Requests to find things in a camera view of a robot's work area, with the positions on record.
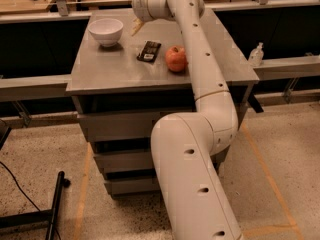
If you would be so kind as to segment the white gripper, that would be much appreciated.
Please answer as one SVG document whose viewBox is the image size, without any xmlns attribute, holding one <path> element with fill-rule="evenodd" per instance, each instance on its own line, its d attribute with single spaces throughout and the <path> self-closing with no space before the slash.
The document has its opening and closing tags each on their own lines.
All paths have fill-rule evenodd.
<svg viewBox="0 0 320 240">
<path fill-rule="evenodd" d="M 136 35 L 144 26 L 144 22 L 157 19 L 169 19 L 170 9 L 167 0 L 132 0 L 132 8 L 137 16 L 133 20 L 131 35 Z"/>
</svg>

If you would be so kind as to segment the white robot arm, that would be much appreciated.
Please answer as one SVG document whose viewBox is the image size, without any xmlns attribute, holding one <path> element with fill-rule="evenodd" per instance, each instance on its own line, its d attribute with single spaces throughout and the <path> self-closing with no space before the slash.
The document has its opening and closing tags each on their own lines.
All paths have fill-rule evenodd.
<svg viewBox="0 0 320 240">
<path fill-rule="evenodd" d="M 162 117 L 151 133 L 151 153 L 174 240 L 245 240 L 211 157 L 230 146 L 238 116 L 200 23 L 202 0 L 132 0 L 135 31 L 156 19 L 180 27 L 194 112 Z"/>
</svg>

